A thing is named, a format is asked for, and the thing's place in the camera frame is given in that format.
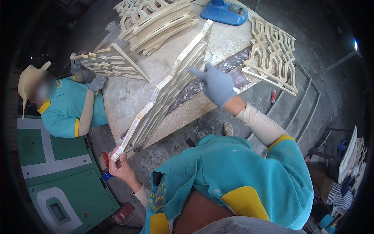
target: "green machine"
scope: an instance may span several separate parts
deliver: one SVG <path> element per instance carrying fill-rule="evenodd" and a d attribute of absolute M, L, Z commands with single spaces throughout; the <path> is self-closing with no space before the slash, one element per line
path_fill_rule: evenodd
<path fill-rule="evenodd" d="M 120 208 L 86 136 L 54 137 L 39 116 L 19 116 L 17 132 L 28 192 L 51 233 L 85 233 Z"/>

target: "yellow sleeve trim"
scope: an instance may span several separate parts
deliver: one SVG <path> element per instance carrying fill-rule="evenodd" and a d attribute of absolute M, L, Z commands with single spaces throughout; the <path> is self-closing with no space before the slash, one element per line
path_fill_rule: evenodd
<path fill-rule="evenodd" d="M 44 104 L 43 104 L 43 105 L 38 109 L 39 114 L 43 114 L 43 112 L 46 111 L 46 109 L 47 109 L 49 106 L 50 106 L 50 101 L 44 103 Z"/>
<path fill-rule="evenodd" d="M 151 234 L 170 234 L 169 222 L 165 213 L 157 213 L 151 216 L 149 230 Z"/>
<path fill-rule="evenodd" d="M 278 144 L 279 142 L 283 141 L 283 140 L 293 140 L 295 141 L 295 139 L 293 139 L 291 136 L 289 135 L 281 135 L 278 140 L 276 140 L 270 147 L 269 149 L 267 150 L 267 152 L 269 152 L 276 144 Z"/>
<path fill-rule="evenodd" d="M 239 216 L 269 220 L 255 188 L 244 186 L 221 196 L 221 199 Z"/>
<path fill-rule="evenodd" d="M 79 128 L 79 119 L 75 119 L 75 129 L 74 129 L 74 136 L 75 137 L 79 137 L 78 128 Z"/>

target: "work table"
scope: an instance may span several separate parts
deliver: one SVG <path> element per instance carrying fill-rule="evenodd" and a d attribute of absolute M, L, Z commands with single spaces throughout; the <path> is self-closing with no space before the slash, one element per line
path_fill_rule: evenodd
<path fill-rule="evenodd" d="M 195 19 L 200 21 L 170 37 L 150 56 L 131 52 L 127 41 L 119 40 L 111 33 L 93 51 L 107 48 L 111 43 L 116 42 L 151 79 L 151 83 L 148 83 L 142 80 L 110 77 L 106 82 L 102 90 L 105 112 L 116 144 L 122 142 L 136 115 L 150 101 L 156 85 L 167 77 L 178 55 L 200 33 L 206 22 L 199 16 L 202 7 L 191 3 L 191 8 L 191 12 L 196 14 Z M 248 17 L 253 15 L 259 17 L 251 9 L 245 8 L 248 10 Z M 250 41 L 253 36 L 250 31 L 251 24 L 248 21 L 240 26 L 214 22 L 208 44 L 208 50 L 213 54 L 211 63 L 220 71 L 229 73 L 233 77 L 235 87 L 241 92 L 260 81 L 240 72 L 243 61 L 248 59 L 248 52 L 251 49 Z M 123 88 L 130 91 L 127 99 L 119 97 L 119 92 Z M 188 84 L 169 109 L 153 137 L 142 148 L 148 147 L 216 108 L 205 97 L 202 89 L 203 86 L 198 79 Z"/>

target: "blue machine base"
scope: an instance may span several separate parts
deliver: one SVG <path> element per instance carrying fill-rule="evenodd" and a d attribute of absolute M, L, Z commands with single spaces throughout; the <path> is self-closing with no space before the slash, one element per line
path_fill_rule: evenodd
<path fill-rule="evenodd" d="M 210 19 L 212 21 L 230 24 L 230 25 L 242 25 L 248 19 L 248 11 L 243 7 L 242 16 L 231 12 L 228 9 L 231 3 L 229 1 L 224 2 L 222 6 L 213 4 L 212 1 L 209 1 L 207 5 L 202 9 L 200 17 L 203 19 Z"/>

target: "concrete floor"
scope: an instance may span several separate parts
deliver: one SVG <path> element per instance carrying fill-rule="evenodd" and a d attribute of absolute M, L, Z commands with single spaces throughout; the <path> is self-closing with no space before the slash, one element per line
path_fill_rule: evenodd
<path fill-rule="evenodd" d="M 110 21 L 116 20 L 119 23 L 118 13 L 113 10 L 113 6 L 119 1 L 98 0 L 83 15 L 61 53 L 61 61 L 58 63 L 61 67 L 68 62 L 69 55 L 72 52 L 79 52 L 84 49 L 92 51 L 107 35 L 104 28 Z M 256 1 L 243 0 L 242 2 L 254 8 Z M 301 63 L 311 75 L 328 67 L 349 53 L 344 52 L 338 44 L 334 29 L 327 22 L 321 6 L 316 1 L 263 0 L 258 7 L 257 13 L 265 20 L 296 37 L 294 56 L 296 61 Z M 86 43 L 86 37 L 90 38 L 90 43 Z M 360 87 L 359 83 L 358 71 L 360 67 L 357 65 L 357 60 L 359 60 L 358 55 L 327 74 L 314 78 L 322 94 L 312 122 L 299 143 L 303 155 L 306 155 L 308 149 L 314 146 L 328 126 L 353 128 L 357 124 L 358 136 L 362 135 L 362 129 L 364 128 L 362 121 L 363 88 Z M 300 71 L 297 71 L 296 76 L 297 96 L 292 97 L 285 94 L 279 100 L 278 105 L 270 116 L 284 128 L 296 111 L 307 86 L 307 80 Z M 250 99 L 252 99 L 256 108 L 266 113 L 271 107 L 270 94 L 272 89 L 271 85 L 260 82 L 240 96 L 245 101 L 250 102 Z M 299 114 L 288 129 L 291 136 L 295 136 L 297 130 L 304 125 L 315 98 L 316 92 L 311 87 Z M 230 122 L 233 125 L 234 135 L 245 138 L 249 136 L 250 130 L 239 120 L 225 111 L 214 109 L 165 139 L 137 153 L 129 159 L 129 163 L 139 176 L 139 179 L 150 188 L 149 174 L 153 169 L 188 148 L 186 140 L 191 138 L 196 141 L 196 133 L 198 131 L 203 131 L 205 134 L 222 135 L 224 122 Z M 93 134 L 89 139 L 95 156 L 98 156 L 102 151 L 109 152 L 115 147 L 109 126 L 94 128 Z M 333 133 L 328 140 L 327 152 L 335 155 L 336 145 L 342 139 L 349 140 L 349 134 Z M 266 154 L 266 148 L 255 137 L 251 140 L 251 144 L 254 151 L 262 156 Z M 314 156 L 312 161 L 324 162 L 324 159 Z M 144 224 L 145 210 L 132 195 L 130 188 L 117 178 L 110 179 L 108 185 L 118 201 L 123 203 L 131 202 L 136 206 L 136 217 L 132 221 Z M 132 222 L 129 222 L 129 224 L 137 226 L 137 224 Z"/>

